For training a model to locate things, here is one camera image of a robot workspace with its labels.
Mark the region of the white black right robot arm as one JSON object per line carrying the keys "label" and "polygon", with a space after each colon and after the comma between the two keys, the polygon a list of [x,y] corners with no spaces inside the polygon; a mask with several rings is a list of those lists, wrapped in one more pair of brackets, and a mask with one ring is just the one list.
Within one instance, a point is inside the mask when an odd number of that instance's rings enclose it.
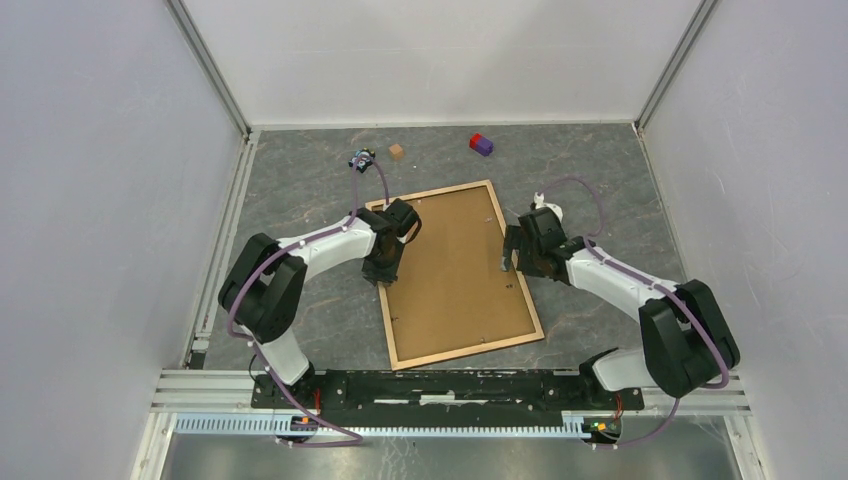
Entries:
{"label": "white black right robot arm", "polygon": [[680,399],[721,389],[740,350],[711,288],[665,280],[610,256],[584,237],[568,236],[557,211],[534,208],[505,229],[501,268],[589,292],[634,320],[641,345],[612,349],[582,364],[580,400],[602,408],[618,391],[656,387]]}

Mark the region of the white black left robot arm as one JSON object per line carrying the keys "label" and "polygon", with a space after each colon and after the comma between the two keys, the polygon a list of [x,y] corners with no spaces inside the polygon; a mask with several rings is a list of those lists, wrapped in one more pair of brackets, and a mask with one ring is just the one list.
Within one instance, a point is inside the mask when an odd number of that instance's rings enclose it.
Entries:
{"label": "white black left robot arm", "polygon": [[227,314],[227,331],[245,340],[272,378],[275,392],[290,407],[306,405],[314,394],[307,375],[311,362],[292,330],[307,281],[339,265],[361,260],[362,276],[373,285],[390,285],[407,243],[422,220],[401,199],[382,210],[361,208],[328,227],[300,237],[249,238],[218,293]]}

